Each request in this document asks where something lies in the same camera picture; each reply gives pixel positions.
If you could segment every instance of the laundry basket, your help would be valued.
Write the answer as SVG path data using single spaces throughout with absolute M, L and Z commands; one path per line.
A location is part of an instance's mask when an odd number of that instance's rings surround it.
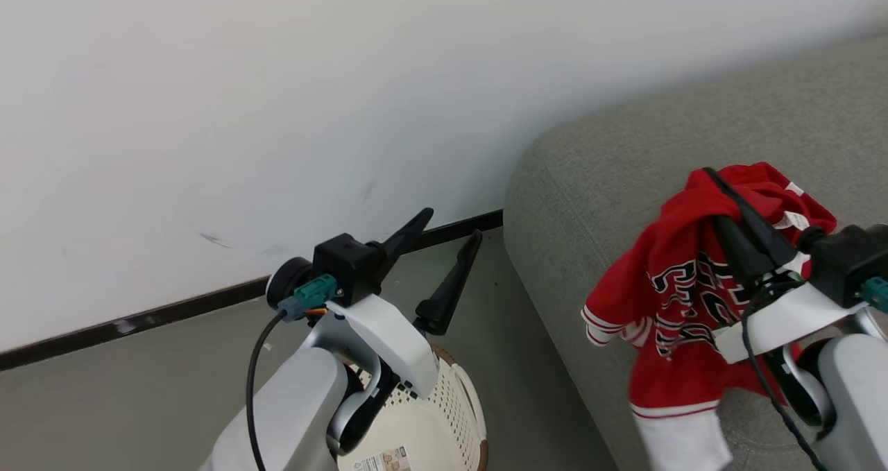
M 484 471 L 488 440 L 478 394 L 466 371 L 442 348 L 438 383 L 428 400 L 396 389 L 367 436 L 339 471 Z M 361 372 L 367 385 L 369 375 Z

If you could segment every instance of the gray sofa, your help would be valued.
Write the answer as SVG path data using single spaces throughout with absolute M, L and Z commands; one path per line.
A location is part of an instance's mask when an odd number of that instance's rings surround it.
M 762 160 L 841 224 L 888 221 L 888 37 L 561 126 L 511 179 L 509 256 L 621 471 L 648 468 L 626 395 L 635 352 L 589 344 L 580 308 L 691 170 Z M 719 414 L 727 469 L 812 469 L 764 398 L 729 392 Z

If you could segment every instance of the white wall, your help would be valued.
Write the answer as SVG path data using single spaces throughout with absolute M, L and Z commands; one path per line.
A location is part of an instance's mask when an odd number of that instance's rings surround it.
M 0 350 L 492 211 L 548 127 L 886 3 L 0 0 Z

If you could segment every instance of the teal connector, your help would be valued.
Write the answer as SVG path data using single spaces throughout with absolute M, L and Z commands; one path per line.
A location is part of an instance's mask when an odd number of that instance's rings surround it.
M 336 296 L 339 284 L 333 275 L 324 274 L 302 287 L 297 287 L 293 295 L 278 303 L 278 311 L 285 312 L 283 320 L 292 322 L 305 316 L 305 310 L 320 309 Z
M 864 282 L 863 298 L 877 310 L 888 313 L 888 282 L 878 276 Z

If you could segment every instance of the gray floor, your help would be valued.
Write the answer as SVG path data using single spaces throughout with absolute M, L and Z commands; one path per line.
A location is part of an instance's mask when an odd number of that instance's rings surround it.
M 384 297 L 412 317 L 458 247 L 441 244 L 403 257 Z M 196 469 L 244 404 L 248 355 L 271 316 L 253 301 L 0 372 L 0 469 Z M 295 351 L 305 332 L 304 323 L 273 332 L 257 382 Z M 485 234 L 450 332 L 432 341 L 456 357 L 479 391 L 488 469 L 615 469 L 499 230 Z

